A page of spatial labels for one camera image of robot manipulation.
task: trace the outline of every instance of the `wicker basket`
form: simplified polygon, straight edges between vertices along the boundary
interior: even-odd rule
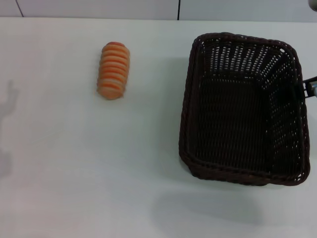
[[[316,80],[305,81],[308,96]],[[189,58],[181,159],[200,179],[304,182],[310,172],[304,91],[290,45],[230,33],[199,36]]]

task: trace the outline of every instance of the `table surface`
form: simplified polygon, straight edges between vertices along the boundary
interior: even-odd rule
[[[317,75],[317,23],[0,18],[0,237],[316,238],[316,99],[299,186],[199,180],[180,162],[188,57],[206,32],[285,41]],[[115,101],[96,94],[109,41],[131,52]]]

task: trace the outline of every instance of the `white wall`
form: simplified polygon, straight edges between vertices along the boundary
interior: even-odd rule
[[[0,0],[0,16],[21,16],[15,0]]]
[[[180,20],[317,22],[317,12],[308,0],[181,0]]]
[[[178,0],[18,0],[24,16],[176,20]]]

